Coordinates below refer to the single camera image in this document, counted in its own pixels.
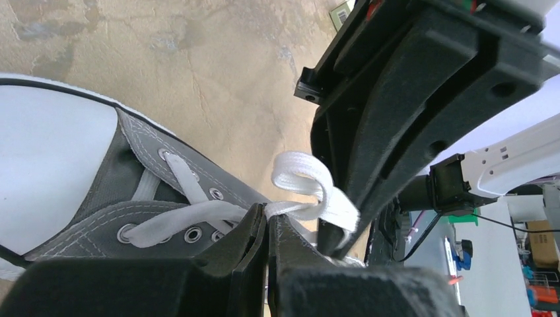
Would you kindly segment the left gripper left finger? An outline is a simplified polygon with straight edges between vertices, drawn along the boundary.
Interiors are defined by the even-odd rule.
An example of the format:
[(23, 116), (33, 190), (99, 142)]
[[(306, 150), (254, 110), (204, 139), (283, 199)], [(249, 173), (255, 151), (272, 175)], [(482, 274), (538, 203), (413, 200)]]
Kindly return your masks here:
[(2, 316), (261, 316), (267, 254), (263, 205), (193, 258), (50, 260), (32, 265)]

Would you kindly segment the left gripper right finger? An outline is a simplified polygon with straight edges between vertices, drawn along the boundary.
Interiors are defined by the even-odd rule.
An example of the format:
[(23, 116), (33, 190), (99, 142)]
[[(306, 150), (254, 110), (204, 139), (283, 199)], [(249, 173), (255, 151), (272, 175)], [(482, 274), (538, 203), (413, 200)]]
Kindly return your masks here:
[(268, 305), (272, 316), (463, 316), (446, 278), (402, 265), (341, 267), (272, 217)]

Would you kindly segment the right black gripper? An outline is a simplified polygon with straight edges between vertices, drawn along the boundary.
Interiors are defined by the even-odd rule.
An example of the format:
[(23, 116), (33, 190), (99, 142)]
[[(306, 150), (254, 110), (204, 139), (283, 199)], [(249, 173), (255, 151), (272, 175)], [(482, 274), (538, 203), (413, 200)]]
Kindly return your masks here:
[(358, 1), (295, 94), (318, 105), (313, 154), (360, 212), (322, 221), (340, 258), (422, 169), (483, 122), (535, 94), (559, 60), (544, 22), (498, 1)]

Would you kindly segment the grey canvas sneaker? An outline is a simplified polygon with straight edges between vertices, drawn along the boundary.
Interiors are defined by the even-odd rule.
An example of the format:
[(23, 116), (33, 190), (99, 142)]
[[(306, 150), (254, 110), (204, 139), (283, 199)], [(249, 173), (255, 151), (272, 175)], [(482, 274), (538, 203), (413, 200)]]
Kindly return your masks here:
[(65, 83), (1, 74), (1, 278), (33, 262), (186, 258), (266, 198), (171, 131)]

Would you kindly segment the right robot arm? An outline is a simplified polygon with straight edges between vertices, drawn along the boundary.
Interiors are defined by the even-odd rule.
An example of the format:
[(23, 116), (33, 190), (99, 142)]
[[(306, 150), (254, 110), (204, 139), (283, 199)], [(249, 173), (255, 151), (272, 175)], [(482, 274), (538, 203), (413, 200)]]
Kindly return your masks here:
[(359, 208), (354, 233), (321, 221), (318, 250), (342, 258), (396, 199), (465, 215), (559, 169), (559, 117), (498, 143), (436, 157), (558, 74), (541, 39), (554, 1), (356, 1), (295, 89), (317, 111), (315, 157)]

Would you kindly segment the small white green box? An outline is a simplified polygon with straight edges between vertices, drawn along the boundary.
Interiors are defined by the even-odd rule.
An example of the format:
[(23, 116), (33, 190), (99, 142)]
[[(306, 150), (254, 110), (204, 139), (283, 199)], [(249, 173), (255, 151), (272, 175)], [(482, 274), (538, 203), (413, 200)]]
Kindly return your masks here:
[(339, 31), (354, 9), (355, 0), (344, 0), (329, 11), (329, 16), (336, 31)]

